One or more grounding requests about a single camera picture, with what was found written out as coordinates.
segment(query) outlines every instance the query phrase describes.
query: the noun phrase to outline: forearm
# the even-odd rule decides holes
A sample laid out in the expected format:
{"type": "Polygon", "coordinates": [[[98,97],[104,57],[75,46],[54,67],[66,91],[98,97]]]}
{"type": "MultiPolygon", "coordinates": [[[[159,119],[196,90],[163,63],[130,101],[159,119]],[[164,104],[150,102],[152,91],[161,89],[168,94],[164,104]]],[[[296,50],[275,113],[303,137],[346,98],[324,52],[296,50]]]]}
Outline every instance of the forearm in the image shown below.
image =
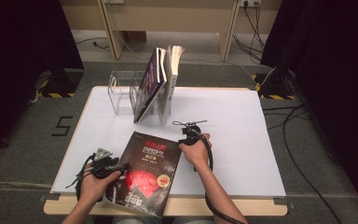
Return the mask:
{"type": "Polygon", "coordinates": [[[72,212],[66,217],[62,224],[82,224],[86,221],[89,212],[95,203],[78,202],[72,212]]]}
{"type": "MultiPolygon", "coordinates": [[[[246,219],[237,208],[234,202],[229,198],[226,191],[220,185],[211,169],[206,164],[196,166],[196,169],[200,175],[202,184],[205,188],[208,198],[216,210],[219,212],[237,219],[243,223],[247,223],[246,219]]],[[[216,223],[226,223],[224,219],[214,216],[216,223]]]]}

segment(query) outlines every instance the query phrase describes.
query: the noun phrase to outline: white tabletop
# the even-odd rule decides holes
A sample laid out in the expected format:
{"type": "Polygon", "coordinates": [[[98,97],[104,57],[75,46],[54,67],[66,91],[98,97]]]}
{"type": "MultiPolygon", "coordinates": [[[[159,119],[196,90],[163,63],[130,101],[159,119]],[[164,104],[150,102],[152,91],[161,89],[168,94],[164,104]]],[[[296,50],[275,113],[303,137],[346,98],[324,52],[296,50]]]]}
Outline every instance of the white tabletop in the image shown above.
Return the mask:
{"type": "MultiPolygon", "coordinates": [[[[76,178],[85,159],[99,147],[120,157],[134,131],[177,141],[186,138],[174,120],[208,121],[199,126],[211,134],[213,172],[231,196],[284,197],[282,179],[272,151],[256,91],[247,89],[175,88],[172,113],[165,125],[158,115],[134,124],[133,115],[116,115],[107,87],[95,87],[62,161],[52,191],[73,193],[65,187],[76,178]]],[[[204,189],[185,156],[179,161],[171,195],[203,195],[204,189]]]]}

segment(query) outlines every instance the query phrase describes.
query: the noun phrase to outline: black curtain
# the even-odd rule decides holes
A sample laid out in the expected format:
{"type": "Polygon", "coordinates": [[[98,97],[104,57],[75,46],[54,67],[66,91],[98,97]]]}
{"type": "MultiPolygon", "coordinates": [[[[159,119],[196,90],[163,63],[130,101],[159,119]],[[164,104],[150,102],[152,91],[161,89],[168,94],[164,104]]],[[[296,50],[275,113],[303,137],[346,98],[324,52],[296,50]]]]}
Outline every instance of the black curtain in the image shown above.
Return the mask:
{"type": "Polygon", "coordinates": [[[288,68],[296,73],[329,149],[358,192],[358,3],[322,1],[313,13],[306,9],[309,1],[282,1],[261,63],[280,64],[291,47],[288,40],[302,25],[298,18],[310,13],[314,23],[289,53],[288,68]]]}
{"type": "Polygon", "coordinates": [[[58,0],[0,1],[0,141],[6,137],[45,71],[83,69],[58,0]]]}

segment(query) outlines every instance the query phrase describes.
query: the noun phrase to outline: clear acrylic holder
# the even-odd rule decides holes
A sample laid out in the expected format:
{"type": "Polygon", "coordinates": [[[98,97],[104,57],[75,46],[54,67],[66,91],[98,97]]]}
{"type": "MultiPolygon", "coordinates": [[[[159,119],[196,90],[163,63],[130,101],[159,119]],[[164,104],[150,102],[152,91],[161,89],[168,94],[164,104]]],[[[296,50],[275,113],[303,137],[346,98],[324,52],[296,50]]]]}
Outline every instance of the clear acrylic holder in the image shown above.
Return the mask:
{"type": "MultiPolygon", "coordinates": [[[[133,115],[136,109],[138,87],[145,71],[113,71],[107,88],[116,115],[133,115]]],[[[158,100],[146,111],[148,115],[158,115],[158,100]]]]}

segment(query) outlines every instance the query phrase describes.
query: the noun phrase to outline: table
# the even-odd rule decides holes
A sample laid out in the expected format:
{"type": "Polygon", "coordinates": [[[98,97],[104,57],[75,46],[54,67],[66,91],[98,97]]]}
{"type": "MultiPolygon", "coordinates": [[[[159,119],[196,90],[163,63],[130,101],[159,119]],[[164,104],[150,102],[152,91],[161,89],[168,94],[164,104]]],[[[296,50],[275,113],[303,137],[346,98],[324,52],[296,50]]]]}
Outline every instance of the table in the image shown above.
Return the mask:
{"type": "Polygon", "coordinates": [[[98,5],[114,59],[120,58],[124,47],[121,31],[216,33],[220,57],[228,57],[238,0],[125,0],[124,5],[105,2],[109,1],[98,0],[98,5]]]}
{"type": "MultiPolygon", "coordinates": [[[[66,189],[84,160],[98,147],[120,156],[133,131],[177,141],[183,139],[182,122],[207,119],[201,129],[211,134],[214,173],[245,216],[283,216],[285,197],[272,152],[264,115],[256,91],[247,89],[176,88],[172,114],[166,125],[157,115],[132,123],[133,115],[116,115],[107,87],[93,88],[62,161],[52,192],[59,200],[47,200],[47,214],[68,214],[76,204],[74,188],[66,189]]],[[[164,216],[209,216],[198,174],[182,155],[173,180],[164,216]]],[[[98,203],[92,215],[133,215],[109,203],[98,203]]]]}

